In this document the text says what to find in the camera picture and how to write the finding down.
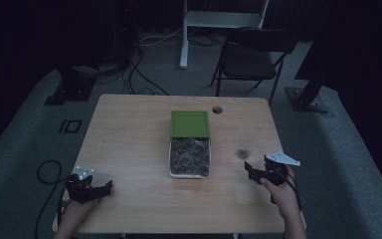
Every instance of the open box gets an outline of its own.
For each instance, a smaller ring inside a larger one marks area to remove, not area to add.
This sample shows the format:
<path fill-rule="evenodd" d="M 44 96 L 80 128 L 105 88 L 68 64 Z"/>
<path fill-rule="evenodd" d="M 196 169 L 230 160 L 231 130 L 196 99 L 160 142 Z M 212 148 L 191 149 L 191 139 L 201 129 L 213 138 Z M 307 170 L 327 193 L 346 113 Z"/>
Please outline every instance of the open box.
<path fill-rule="evenodd" d="M 204 178 L 211 163 L 207 112 L 171 112 L 169 168 L 175 178 Z"/>

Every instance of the table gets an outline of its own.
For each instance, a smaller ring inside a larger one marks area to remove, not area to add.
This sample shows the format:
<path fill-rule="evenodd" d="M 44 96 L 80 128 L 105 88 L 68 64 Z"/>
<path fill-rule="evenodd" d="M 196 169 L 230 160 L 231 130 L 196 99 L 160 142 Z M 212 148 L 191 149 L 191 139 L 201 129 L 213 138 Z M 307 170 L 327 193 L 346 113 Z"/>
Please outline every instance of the table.
<path fill-rule="evenodd" d="M 215 114 L 213 107 L 223 111 Z M 209 113 L 212 163 L 207 178 L 170 176 L 171 111 Z M 282 233 L 284 222 L 270 194 L 249 180 L 236 155 L 243 133 L 259 140 L 248 158 L 253 167 L 264 169 L 264 155 L 282 150 L 264 99 L 101 96 L 76 165 L 95 170 L 93 186 L 113 180 L 112 195 L 97 205 L 79 232 Z"/>
<path fill-rule="evenodd" d="M 185 69 L 188 65 L 188 27 L 262 28 L 268 4 L 269 0 L 263 1 L 260 14 L 215 11 L 188 11 L 188 0 L 184 0 L 182 49 L 179 67 L 181 69 Z"/>

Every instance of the black stand base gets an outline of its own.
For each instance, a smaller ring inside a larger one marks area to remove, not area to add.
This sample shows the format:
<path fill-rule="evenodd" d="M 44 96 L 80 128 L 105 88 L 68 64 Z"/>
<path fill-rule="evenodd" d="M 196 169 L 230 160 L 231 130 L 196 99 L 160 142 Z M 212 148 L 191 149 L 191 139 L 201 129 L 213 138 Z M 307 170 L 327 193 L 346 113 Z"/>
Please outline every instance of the black stand base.
<path fill-rule="evenodd" d="M 54 95 L 46 99 L 45 106 L 62 106 L 64 102 L 86 102 L 95 82 L 96 79 L 84 79 L 75 90 L 67 91 L 64 81 L 61 81 Z"/>
<path fill-rule="evenodd" d="M 308 112 L 308 113 L 322 113 L 327 114 L 328 109 L 325 107 L 320 96 L 316 96 L 315 99 L 309 105 L 303 105 L 299 102 L 299 96 L 303 91 L 303 88 L 285 88 L 287 96 L 289 97 L 292 108 L 295 112 Z"/>

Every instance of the gray carpet floor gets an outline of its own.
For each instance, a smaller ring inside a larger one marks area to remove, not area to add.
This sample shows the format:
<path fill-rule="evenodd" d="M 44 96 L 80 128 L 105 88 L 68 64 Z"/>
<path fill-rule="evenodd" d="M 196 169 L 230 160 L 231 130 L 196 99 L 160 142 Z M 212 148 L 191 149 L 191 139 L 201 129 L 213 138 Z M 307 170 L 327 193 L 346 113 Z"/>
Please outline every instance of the gray carpet floor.
<path fill-rule="evenodd" d="M 306 203 L 303 213 L 309 238 L 382 238 L 382 177 L 362 138 L 342 106 L 337 92 L 320 91 L 328 114 L 294 112 L 285 87 L 304 87 L 306 81 L 294 76 L 310 44 L 300 42 L 288 56 L 272 114 L 285 153 L 298 159 L 296 170 L 300 193 Z M 138 65 L 142 75 L 172 96 L 214 96 L 209 87 L 220 46 L 190 45 L 188 67 L 179 68 L 181 42 L 167 40 L 144 47 Z M 91 72 L 87 68 L 81 71 Z M 68 176 L 76 163 L 83 139 L 102 94 L 128 94 L 128 73 L 100 77 L 87 102 L 66 102 L 63 106 L 44 106 L 58 86 L 57 71 L 41 80 L 0 136 L 0 239 L 34 238 L 41 208 L 53 185 L 37 177 L 41 163 L 53 159 Z M 163 93 L 139 74 L 131 78 L 138 94 Z M 268 98 L 271 82 L 252 89 L 254 83 L 225 82 L 222 97 Z M 77 133 L 60 132 L 64 120 L 82 120 Z M 41 170 L 46 180 L 55 180 L 57 167 L 47 164 Z M 40 219 L 39 238 L 52 238 L 60 183 Z M 78 235 L 79 238 L 119 238 L 119 235 Z M 280 234 L 244 234 L 247 239 L 282 238 Z"/>

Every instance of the green lid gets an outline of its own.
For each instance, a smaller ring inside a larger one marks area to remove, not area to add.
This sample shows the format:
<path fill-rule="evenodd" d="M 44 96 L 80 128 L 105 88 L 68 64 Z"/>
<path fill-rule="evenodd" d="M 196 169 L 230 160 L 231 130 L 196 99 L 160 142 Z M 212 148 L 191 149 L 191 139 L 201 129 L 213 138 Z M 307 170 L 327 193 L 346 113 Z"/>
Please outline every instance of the green lid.
<path fill-rule="evenodd" d="M 207 112 L 171 112 L 171 137 L 210 137 Z"/>

